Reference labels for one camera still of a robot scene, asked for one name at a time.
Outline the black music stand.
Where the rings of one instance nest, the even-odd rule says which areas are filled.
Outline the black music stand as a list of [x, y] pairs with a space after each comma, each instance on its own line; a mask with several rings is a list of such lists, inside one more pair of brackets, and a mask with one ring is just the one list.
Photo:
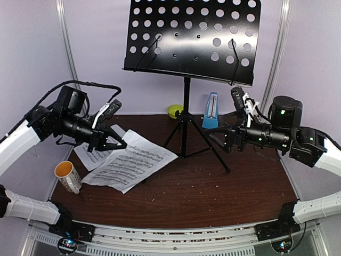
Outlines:
[[124, 70], [181, 76], [181, 157], [187, 158], [192, 78], [252, 86], [260, 1], [131, 1]]

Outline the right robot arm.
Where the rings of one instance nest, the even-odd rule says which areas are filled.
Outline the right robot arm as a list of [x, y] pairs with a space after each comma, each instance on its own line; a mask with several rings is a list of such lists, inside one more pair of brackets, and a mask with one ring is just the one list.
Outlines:
[[[206, 135], [226, 153], [233, 146], [243, 151], [246, 144], [277, 149], [311, 168], [340, 175], [340, 145], [326, 133], [301, 126], [303, 104], [288, 96], [277, 96], [269, 108], [267, 123], [237, 123], [208, 130]], [[277, 235], [285, 235], [296, 224], [340, 213], [340, 192], [309, 201], [293, 201], [282, 206], [273, 224]]]

